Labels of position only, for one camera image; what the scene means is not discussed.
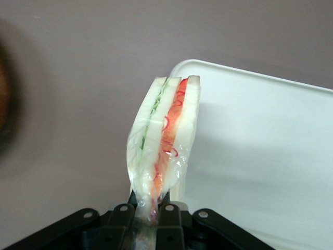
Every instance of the tray rim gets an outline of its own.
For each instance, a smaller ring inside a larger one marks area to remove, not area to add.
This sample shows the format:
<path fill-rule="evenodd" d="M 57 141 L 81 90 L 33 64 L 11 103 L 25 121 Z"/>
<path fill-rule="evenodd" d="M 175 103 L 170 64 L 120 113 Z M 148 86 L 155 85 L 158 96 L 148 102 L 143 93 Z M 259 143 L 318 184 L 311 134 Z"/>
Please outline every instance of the tray rim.
<path fill-rule="evenodd" d="M 306 84 L 306 83 L 302 83 L 302 82 L 292 81 L 292 80 L 288 80 L 288 79 L 283 79 L 283 78 L 279 78 L 279 77 L 273 77 L 273 76 L 269 76 L 269 75 L 266 75 L 266 74 L 256 73 L 256 72 L 253 72 L 253 71 L 238 69 L 238 68 L 225 66 L 225 65 L 220 65 L 220 64 L 215 64 L 215 63 L 212 63 L 212 62 L 198 60 L 198 59 L 187 59 L 187 60 L 183 60 L 183 61 L 179 62 L 171 70 L 170 76 L 175 77 L 176 73 L 182 67 L 186 66 L 187 64 L 192 64 L 192 63 L 202 64 L 204 66 L 210 66 L 210 67 L 214 67 L 214 68 L 220 68 L 220 69 L 223 69 L 223 70 L 234 71 L 236 73 L 247 74 L 247 75 L 256 76 L 256 77 L 260 77 L 260 78 L 266 78 L 266 79 L 270 79 L 270 80 L 274 80 L 274 81 L 280 81 L 280 82 L 283 82 L 283 83 L 299 86 L 299 87 L 302 87 L 302 88 L 303 87 L 308 88 L 308 89 L 311 89 L 311 90 L 314 90 L 314 91 L 321 91 L 321 92 L 327 92 L 327 93 L 333 94 L 332 89 L 319 87 L 319 86 L 315 86 L 315 85 L 311 85 L 311 84 Z"/>

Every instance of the bolt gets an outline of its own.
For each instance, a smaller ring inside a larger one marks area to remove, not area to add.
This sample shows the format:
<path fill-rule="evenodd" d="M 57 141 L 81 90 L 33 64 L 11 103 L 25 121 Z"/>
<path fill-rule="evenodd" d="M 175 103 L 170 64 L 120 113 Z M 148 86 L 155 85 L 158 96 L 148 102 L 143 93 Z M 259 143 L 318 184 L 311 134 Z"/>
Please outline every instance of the bolt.
<path fill-rule="evenodd" d="M 175 209 L 175 207 L 172 206 L 172 205 L 167 205 L 167 206 L 165 207 L 165 209 L 166 209 L 166 211 L 173 211 L 173 210 Z"/>
<path fill-rule="evenodd" d="M 207 218 L 207 217 L 208 217 L 208 213 L 205 212 L 205 211 L 200 211 L 200 212 L 199 212 L 199 216 L 200 216 L 201 218 Z"/>

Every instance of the blurry brown object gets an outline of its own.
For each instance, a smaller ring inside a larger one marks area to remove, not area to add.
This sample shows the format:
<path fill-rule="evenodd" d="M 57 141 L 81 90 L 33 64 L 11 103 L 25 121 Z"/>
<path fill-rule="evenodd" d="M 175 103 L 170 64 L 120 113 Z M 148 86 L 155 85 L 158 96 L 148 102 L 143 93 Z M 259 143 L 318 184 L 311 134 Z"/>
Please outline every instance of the blurry brown object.
<path fill-rule="evenodd" d="M 9 96 L 8 78 L 0 59 L 0 130 L 7 119 Z"/>

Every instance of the sandwich in plastic bag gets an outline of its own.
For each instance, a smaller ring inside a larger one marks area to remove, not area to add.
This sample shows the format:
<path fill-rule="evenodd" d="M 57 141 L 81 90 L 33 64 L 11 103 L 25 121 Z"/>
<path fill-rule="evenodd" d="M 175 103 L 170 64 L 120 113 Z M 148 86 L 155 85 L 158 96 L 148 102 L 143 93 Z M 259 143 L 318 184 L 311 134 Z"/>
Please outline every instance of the sandwich in plastic bag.
<path fill-rule="evenodd" d="M 155 78 L 136 115 L 126 152 L 131 186 L 138 201 L 136 217 L 145 225 L 139 230 L 136 249 L 143 241 L 145 248 L 154 249 L 155 235 L 150 229 L 158 223 L 158 202 L 186 174 L 199 97 L 199 76 L 184 80 Z"/>

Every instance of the plastic wrap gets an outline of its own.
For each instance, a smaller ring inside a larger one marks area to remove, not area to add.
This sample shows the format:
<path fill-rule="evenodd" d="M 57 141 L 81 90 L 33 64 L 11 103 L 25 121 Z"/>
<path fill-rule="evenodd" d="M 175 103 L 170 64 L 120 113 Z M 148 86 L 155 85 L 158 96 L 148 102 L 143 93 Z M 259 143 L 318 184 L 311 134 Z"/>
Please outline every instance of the plastic wrap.
<path fill-rule="evenodd" d="M 195 137 L 198 76 L 156 78 L 134 120 L 127 169 L 143 223 L 157 224 L 158 202 L 184 178 Z"/>

